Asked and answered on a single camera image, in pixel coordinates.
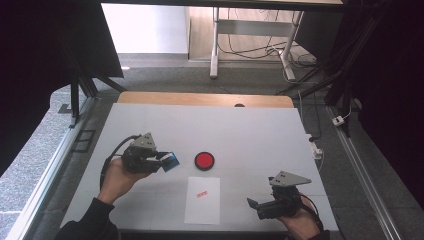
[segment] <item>red button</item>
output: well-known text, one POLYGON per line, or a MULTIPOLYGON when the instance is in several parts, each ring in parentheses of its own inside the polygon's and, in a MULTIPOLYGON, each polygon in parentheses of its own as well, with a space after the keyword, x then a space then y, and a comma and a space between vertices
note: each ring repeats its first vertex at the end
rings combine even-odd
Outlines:
POLYGON ((202 171, 211 169, 215 163, 215 158, 208 152, 201 152, 194 158, 196 167, 202 171))

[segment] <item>wall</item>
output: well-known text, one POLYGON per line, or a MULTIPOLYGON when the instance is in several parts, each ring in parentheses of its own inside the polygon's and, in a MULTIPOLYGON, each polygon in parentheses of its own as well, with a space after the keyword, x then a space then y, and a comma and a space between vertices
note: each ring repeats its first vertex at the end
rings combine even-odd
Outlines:
POLYGON ((102 4, 118 53, 188 54, 188 8, 102 4))

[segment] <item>black curtain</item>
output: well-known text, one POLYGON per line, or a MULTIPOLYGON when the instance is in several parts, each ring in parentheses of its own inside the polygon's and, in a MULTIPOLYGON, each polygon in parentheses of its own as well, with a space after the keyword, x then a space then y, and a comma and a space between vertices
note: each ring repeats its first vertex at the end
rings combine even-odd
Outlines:
POLYGON ((0 175, 43 119, 52 92, 70 84, 75 62, 88 77, 123 77, 99 2, 0 1, 0 175))
POLYGON ((351 77, 363 128, 424 208, 422 9, 417 1, 391 1, 351 77))

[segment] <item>white paper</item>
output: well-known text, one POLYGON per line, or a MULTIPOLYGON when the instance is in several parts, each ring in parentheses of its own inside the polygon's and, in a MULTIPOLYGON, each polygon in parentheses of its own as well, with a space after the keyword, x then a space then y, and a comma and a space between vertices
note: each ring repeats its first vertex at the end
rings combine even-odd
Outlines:
POLYGON ((189 177, 184 223, 219 224, 220 179, 189 177))

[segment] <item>person's arm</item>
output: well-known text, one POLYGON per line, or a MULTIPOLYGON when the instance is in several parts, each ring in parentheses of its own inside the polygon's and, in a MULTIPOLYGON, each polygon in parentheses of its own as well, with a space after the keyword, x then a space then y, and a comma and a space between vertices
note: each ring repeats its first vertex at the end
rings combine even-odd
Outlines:
MULTIPOLYGON (((302 202, 312 209, 308 199, 302 196, 302 202)), ((296 240, 329 240, 330 232, 328 230, 320 232, 315 219, 304 209, 293 217, 279 217, 287 230, 293 235, 296 240)))
POLYGON ((113 203, 125 195, 138 180, 149 175, 150 173, 129 173, 125 170, 121 158, 111 161, 103 187, 97 198, 93 198, 87 212, 79 222, 66 223, 55 239, 118 239, 118 230, 109 220, 109 213, 114 209, 113 203))

